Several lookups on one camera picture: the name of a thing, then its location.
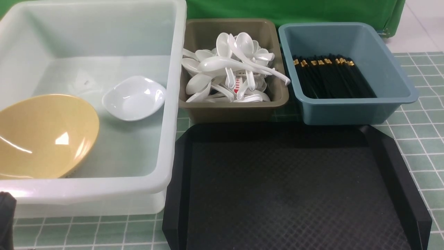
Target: white plastic tub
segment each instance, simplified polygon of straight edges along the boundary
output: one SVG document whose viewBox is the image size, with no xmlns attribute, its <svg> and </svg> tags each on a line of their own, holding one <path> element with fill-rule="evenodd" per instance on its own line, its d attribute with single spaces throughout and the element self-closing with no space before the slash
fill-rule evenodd
<svg viewBox="0 0 444 250">
<path fill-rule="evenodd" d="M 35 95 L 65 93 L 90 102 L 100 117 L 96 145 L 70 178 L 0 181 L 0 190 L 18 201 L 16 217 L 163 209 L 185 21 L 185 0 L 30 1 L 6 14 L 0 22 L 0 109 Z M 101 106 L 102 95 L 135 75 L 164 85 L 165 105 L 142 121 L 116 120 Z"/>
</svg>

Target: textured tray surface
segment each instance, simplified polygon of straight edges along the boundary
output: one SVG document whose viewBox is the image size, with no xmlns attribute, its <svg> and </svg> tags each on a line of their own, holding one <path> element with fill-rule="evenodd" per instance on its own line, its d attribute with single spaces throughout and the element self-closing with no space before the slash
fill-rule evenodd
<svg viewBox="0 0 444 250">
<path fill-rule="evenodd" d="M 194 143 L 187 249 L 409 250 L 364 136 L 336 137 Z"/>
</svg>

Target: white tile grout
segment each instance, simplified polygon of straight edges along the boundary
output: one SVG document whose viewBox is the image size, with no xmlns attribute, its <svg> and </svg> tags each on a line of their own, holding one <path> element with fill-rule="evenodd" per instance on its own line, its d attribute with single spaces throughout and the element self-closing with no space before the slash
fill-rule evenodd
<svg viewBox="0 0 444 250">
<path fill-rule="evenodd" d="M 437 93 L 431 88 L 431 86 L 430 86 L 429 82 L 427 81 L 426 77 L 423 76 L 423 78 L 424 78 L 425 82 L 427 83 L 427 85 L 430 87 L 430 89 L 431 89 L 435 94 L 437 94 Z M 443 105 L 443 103 L 441 102 L 441 98 L 439 98 L 439 100 L 440 100 L 441 106 L 444 108 L 444 105 Z M 421 108 L 424 109 L 424 106 L 422 105 L 422 103 L 421 103 L 421 99 L 420 99 L 420 98 L 418 98 L 418 102 L 419 102 L 419 104 L 421 105 Z M 431 122 L 433 128 L 435 129 L 436 134 L 439 135 L 439 132 L 438 132 L 438 130 L 436 129 L 435 125 L 433 124 L 432 120 L 430 119 L 428 113 L 425 112 L 425 114 L 426 114 L 428 120 Z M 410 121 L 408 120 L 407 114 L 404 113 L 404 115 L 405 115 L 405 117 L 407 118 L 407 121 L 410 123 Z M 423 148 L 424 152 L 426 153 L 426 156 L 427 156 L 429 162 L 432 164 L 432 167 L 433 167 L 433 169 L 435 170 L 436 175 L 438 176 L 439 180 L 441 181 L 441 184 L 444 185 L 444 181 L 443 181 L 443 179 L 441 178 L 441 176 L 438 174 L 438 172 L 436 171 L 435 164 L 433 163 L 432 159 L 430 158 L 430 155 L 429 155 L 429 154 L 427 153 L 427 151 L 425 150 L 425 148 L 424 148 L 424 146 L 423 146 L 421 140 L 419 140 L 419 137 L 418 137 L 416 131 L 414 130 L 413 126 L 411 126 L 411 127 L 412 127 L 413 132 L 415 133 L 416 137 L 418 138 L 418 141 L 419 141 L 421 147 Z M 424 196 L 424 202 L 427 204 L 427 207 L 430 209 L 430 206 L 428 206 L 428 201 L 427 201 L 427 199 L 425 199 L 425 196 Z M 438 223 L 437 223 L 437 220 L 435 219 L 435 216 L 434 216 L 433 212 L 430 213 L 430 216 L 432 217 L 432 219 L 434 220 L 434 222 L 435 222 L 435 224 L 436 224 L 436 227 L 437 227 L 438 230 L 440 231 L 441 229 L 440 229 L 440 227 L 439 227 L 439 225 L 438 225 Z"/>
<path fill-rule="evenodd" d="M 154 250 L 154 237 L 155 237 L 155 234 L 156 234 L 156 221 L 154 221 L 154 225 L 153 225 L 153 240 L 152 240 L 152 245 L 151 245 L 151 250 Z"/>
<path fill-rule="evenodd" d="M 127 229 L 128 229 L 128 222 L 130 220 L 130 215 L 127 215 L 127 221 L 125 222 L 125 230 L 123 231 L 123 240 L 122 240 L 122 250 L 125 246 L 125 239 L 127 237 Z"/>
<path fill-rule="evenodd" d="M 94 241 L 92 242 L 92 250 L 94 250 L 94 247 L 96 246 L 95 242 L 97 240 L 97 234 L 99 232 L 99 227 L 100 227 L 100 221 L 102 220 L 102 216 L 100 216 L 99 218 L 99 222 L 97 222 L 97 227 L 95 229 L 95 233 L 94 233 Z"/>
<path fill-rule="evenodd" d="M 139 243 L 125 243 L 124 246 L 144 246 L 144 245 L 161 245 L 167 244 L 167 242 L 139 242 Z M 94 244 L 94 245 L 66 245 L 66 246 L 34 246 L 33 249 L 48 249 L 48 248 L 63 248 L 63 247 L 94 247 L 95 246 L 122 246 L 120 243 L 111 243 L 111 244 Z M 15 250 L 29 250 L 29 246 L 20 246 L 15 247 Z"/>
<path fill-rule="evenodd" d="M 43 229 L 43 225 L 45 224 L 45 220 L 46 220 L 46 218 L 44 218 L 43 221 L 42 221 L 42 226 L 40 226 L 39 233 L 38 233 L 37 236 L 36 236 L 36 241 L 34 242 L 34 247 L 37 246 L 37 240 L 39 239 L 39 236 L 40 236 L 40 234 L 42 233 L 42 229 Z"/>
<path fill-rule="evenodd" d="M 131 220 L 129 222 L 153 222 L 153 221 L 161 221 L 162 219 L 157 219 L 157 220 Z M 112 224 L 112 223 L 122 223 L 125 221 L 114 221 L 114 222 L 100 222 L 101 224 Z M 45 226 L 55 226 L 55 225 L 85 225 L 85 224 L 97 224 L 99 222 L 73 222 L 73 223 L 68 223 L 68 222 L 64 222 L 64 223 L 45 223 Z M 19 225 L 15 225 L 15 226 L 41 226 L 42 224 L 19 224 Z"/>
<path fill-rule="evenodd" d="M 417 57 L 417 56 L 427 56 L 427 57 L 430 59 L 430 61 L 432 61 L 432 58 L 433 58 L 434 56 L 444 56 L 444 54 L 443 54 L 443 55 L 428 55 L 428 54 L 424 54 L 424 55 L 406 55 L 406 56 L 404 56 L 404 55 L 402 55 L 402 56 L 397 56 L 397 55 L 395 55 L 395 57 L 410 57 L 410 58 L 412 58 L 412 61 L 413 61 L 413 57 Z M 413 61 L 413 63 L 414 63 L 414 65 L 404 65 L 403 67 L 409 67 L 409 66 L 411 67 L 411 66 L 413 66 L 413 67 L 416 67 L 416 68 L 420 71 L 420 69 L 418 68 L 418 67 L 420 67 L 420 66 L 434 66 L 434 67 L 438 70 L 436 64 L 432 64 L 432 65 L 416 65 L 415 61 Z M 414 176 L 414 173 L 420 173 L 420 172 L 430 172 L 430 173 L 433 172 L 433 173 L 436 173 L 437 176 L 438 176 L 438 178 L 440 179 L 441 183 L 444 185 L 444 181 L 443 181 L 443 179 L 441 179 L 441 176 L 438 174 L 439 172 L 444 172 L 444 169 L 436 169 L 435 166 L 434 166 L 434 164 L 433 164 L 433 162 L 432 162 L 432 160 L 431 160 L 431 158 L 430 158 L 430 156 L 432 156 L 432 155 L 444 155 L 444 152 L 442 152 L 442 153 L 427 153 L 426 150 L 425 150 L 425 148 L 424 148 L 424 146 L 422 145 L 422 142 L 421 142 L 421 140 L 424 140 L 424 139 L 440 139 L 440 140 L 444 143 L 444 137 L 419 138 L 419 136 L 418 136 L 418 134 L 416 133 L 416 131 L 415 131 L 413 125 L 432 125 L 433 128 L 435 129 L 435 132 L 439 135 L 438 130 L 436 129 L 435 125 L 438 125 L 438 124 L 441 125 L 441 124 L 444 124 L 444 123 L 433 123 L 433 122 L 431 122 L 430 117 L 429 117 L 429 115 L 427 114 L 426 111 L 441 111 L 441 110 L 444 110 L 444 104 L 443 104 L 443 102 L 442 102 L 442 100 L 441 100 L 441 98 L 440 98 L 440 97 L 444 97 L 444 95 L 438 95 L 438 94 L 435 92 L 435 90 L 433 89 L 433 87 L 444 87 L 444 85 L 431 86 L 430 83 L 428 83 L 427 79 L 426 79 L 424 76 L 442 76 L 442 75 L 443 75 L 443 74 L 439 74 L 439 75 L 423 75 L 423 74 L 421 74 L 421 75 L 410 76 L 410 77 L 423 77 L 424 80 L 425 80 L 425 82 L 427 83 L 427 86 L 417 86 L 416 88 L 430 88 L 430 89 L 431 89 L 436 95 L 435 95 L 435 96 L 423 96 L 423 97 L 420 97 L 420 99 L 419 99 L 418 102 L 419 102 L 419 104 L 420 104 L 420 106 L 421 106 L 422 109 L 419 109 L 419 110 L 404 110 L 403 107 L 401 107 L 401 110 L 397 110 L 397 111 L 395 111 L 395 112 L 397 112 L 397 113 L 403 113 L 404 116 L 407 118 L 408 124 L 393 124 L 393 125 L 391 125 L 391 124 L 389 124 L 389 123 L 387 122 L 386 124 L 373 125 L 373 126 L 375 126 L 375 127 L 378 127 L 378 126 L 387 126 L 387 127 L 390 129 L 390 132 L 392 133 L 392 135 L 393 135 L 393 137 L 394 137 L 394 139 L 395 139 L 395 142 L 396 142 L 396 144 L 397 144 L 397 146 L 398 146 L 398 148 L 399 148 L 399 150 L 400 150 L 400 152 L 401 152 L 401 155 L 403 156 L 404 161 L 406 162 L 406 165 L 407 165 L 407 167 L 408 167 L 408 169 L 409 169 L 409 172 L 410 172 L 410 174 L 411 174 L 411 176 L 412 176 L 412 179 L 414 180 L 414 182 L 415 182 L 415 184 L 416 184 L 416 186 L 417 186 L 417 188 L 418 188 L 418 191 L 419 191 L 419 193 L 421 194 L 421 197 L 423 198 L 424 203 L 426 204 L 427 209 L 430 211 L 430 213 L 431 213 L 431 217 L 433 218 L 433 220 L 434 220 L 435 223 L 436 223 L 436 219 L 435 219 L 435 217 L 434 217 L 432 211 L 435 211 L 435 210 L 444 210 L 444 208 L 430 209 L 430 206 L 428 205 L 428 202 L 427 202 L 427 200 L 425 199 L 425 196 L 424 196 L 424 194 L 423 194 L 423 191 L 444 191 L 444 188 L 438 188 L 438 189 L 421 189 L 420 186 L 419 186 L 419 184 L 418 184 L 418 182 L 417 182 L 417 180 L 416 180 L 416 178 L 415 178 L 415 176 Z M 440 100 L 441 106 L 442 106 L 443 108 L 442 108 L 442 109 L 424 109 L 424 107 L 423 107 L 423 105 L 422 105 L 422 103 L 421 103 L 421 99 L 429 98 L 429 97 L 438 97 L 438 99 Z M 424 111 L 424 112 L 426 113 L 426 115 L 427 115 L 427 118 L 430 120 L 430 123 L 418 123 L 418 124 L 411 123 L 410 120 L 409 120 L 408 117 L 407 117 L 407 113 L 409 113 L 409 112 L 414 112 L 414 111 Z M 276 114 L 274 114 L 274 116 L 275 116 L 275 117 L 276 117 L 276 116 L 283 116 L 283 117 L 285 117 L 285 116 L 291 116 L 291 114 L 284 114 L 284 115 L 276 115 Z M 190 120 L 189 118 L 178 118 L 178 119 L 188 119 L 188 126 L 189 126 L 189 127 L 191 126 L 191 120 Z M 413 132 L 414 132 L 416 138 L 396 139 L 396 138 L 395 138 L 395 135 L 394 135 L 394 133 L 393 133 L 392 127 L 403 126 L 403 125 L 404 125 L 404 126 L 405 126 L 405 125 L 410 126 L 410 127 L 412 128 L 412 130 L 413 130 Z M 422 147 L 422 149 L 424 150 L 424 153 L 404 154 L 404 153 L 402 152 L 402 149 L 400 148 L 400 145 L 399 145 L 398 142 L 399 142 L 399 141 L 405 141 L 405 140 L 418 140 L 419 143 L 420 143 L 420 145 L 421 145 L 421 147 Z M 412 169 L 411 169 L 411 166 L 410 166 L 409 162 L 406 160 L 405 156 L 415 156 L 415 155 L 424 155 L 424 156 L 427 156 L 427 158 L 428 158 L 428 160 L 429 160 L 431 166 L 433 167 L 433 170 L 412 170 Z M 44 220 L 43 220 L 43 222 L 42 222 L 41 224 L 23 224 L 23 225 L 17 225 L 17 224 L 16 224 L 16 223 L 17 223 L 17 220 L 16 220 L 16 221 L 15 221 L 15 226 L 16 226 L 16 227 L 24 227 L 24 226 L 40 226 L 39 233 L 38 233 L 38 235 L 37 235 L 37 237 L 36 237 L 36 240 L 35 240 L 35 243 L 34 243 L 34 248 L 36 248 L 36 249 L 41 249 L 41 248 L 63 248 L 63 249 L 65 249 L 65 247 L 83 247 L 83 246 L 86 246 L 86 247 L 92 247 L 92 249 L 94 249 L 95 246 L 122 246 L 122 249 L 123 249 L 124 246 L 138 246 L 138 245 L 150 245 L 150 244 L 151 244 L 151 250 L 153 250 L 153 246 L 154 246 L 154 244 L 165 244 L 165 243 L 166 243 L 166 242 L 155 242 L 155 229 L 156 229 L 156 223 L 162 220 L 162 219 L 157 219 L 157 217 L 158 217 L 158 216 L 157 216 L 157 214 L 156 214 L 154 220 L 134 220 L 134 221 L 129 221 L 129 216 L 127 216 L 126 221 L 115 221 L 115 222 L 102 222 L 102 221 L 101 221 L 101 220 L 102 220 L 102 217 L 99 218 L 99 221 L 98 221 L 98 222 L 73 222 L 73 219 L 74 219 L 74 218 L 72 217 L 70 223 L 48 223 L 48 224 L 45 224 L 45 220 L 46 220 L 46 218 L 44 218 Z M 126 223 L 126 224 L 125 224 L 125 231 L 124 231 L 124 235 L 123 235 L 123 242 L 122 242 L 121 244 L 96 244 L 97 233 L 98 233 L 98 231 L 99 231 L 100 224 L 119 223 L 119 222 L 120 222 L 120 223 L 122 223 L 122 222 L 125 222 L 125 223 Z M 153 226 L 153 236 L 152 236 L 153 238 L 152 238 L 152 241 L 151 241 L 151 242 L 141 242 L 141 243 L 125 243 L 126 230 L 127 230 L 128 223 L 129 223 L 129 222 L 154 222 L 154 226 Z M 70 232 L 71 226 L 72 226 L 72 225 L 75 225 L 75 224 L 93 224 L 93 225 L 97 224 L 96 232 L 95 232 L 95 235 L 94 235 L 94 242 L 93 242 L 92 245 L 66 245 L 66 243 L 67 243 L 67 237 L 68 237 L 68 234 L 69 234 L 69 232 Z M 38 237 L 40 236 L 40 234 L 41 234 L 41 232 L 42 232 L 43 226 L 48 226 L 48 225 L 69 225 L 69 226 L 68 226 L 67 234 L 66 234 L 66 236 L 65 236 L 65 241 L 64 241 L 64 245 L 63 245 L 63 246 L 36 246 L 36 245 L 37 245 Z M 438 227 L 438 230 L 437 230 L 437 231 L 433 231 L 432 233 L 440 233 L 441 236 L 442 236 L 443 239 L 444 239 L 444 235 L 443 235 L 444 231 L 442 231 L 443 229 L 441 229 L 437 223 L 436 223 L 436 226 Z M 18 249 L 29 249 L 29 247 L 16 247 L 16 249 L 17 249 L 17 250 L 18 250 Z"/>
<path fill-rule="evenodd" d="M 63 246 L 66 246 L 66 242 L 68 240 L 69 231 L 71 231 L 72 221 L 74 220 L 74 217 L 71 217 L 71 221 L 69 222 L 68 231 L 66 232 L 65 241 L 63 242 Z"/>
</svg>

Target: green backdrop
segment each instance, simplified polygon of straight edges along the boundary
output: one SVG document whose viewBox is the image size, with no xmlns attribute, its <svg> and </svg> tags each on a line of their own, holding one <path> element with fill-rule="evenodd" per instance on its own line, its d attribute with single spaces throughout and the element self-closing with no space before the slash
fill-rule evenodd
<svg viewBox="0 0 444 250">
<path fill-rule="evenodd" d="M 0 0 L 0 16 L 22 0 Z M 297 22 L 363 22 L 384 37 L 395 35 L 405 0 L 187 0 L 188 19 L 266 18 Z"/>
</svg>

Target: blue plastic bin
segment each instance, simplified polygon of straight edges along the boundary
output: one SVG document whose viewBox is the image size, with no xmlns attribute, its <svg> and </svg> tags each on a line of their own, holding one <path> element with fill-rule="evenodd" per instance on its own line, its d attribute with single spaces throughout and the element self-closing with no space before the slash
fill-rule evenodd
<svg viewBox="0 0 444 250">
<path fill-rule="evenodd" d="M 308 125 L 383 123 L 401 104 L 419 94 L 375 30 L 363 23 L 285 24 L 279 28 L 284 62 Z M 312 99 L 304 95 L 293 55 L 351 57 L 377 98 Z"/>
</svg>

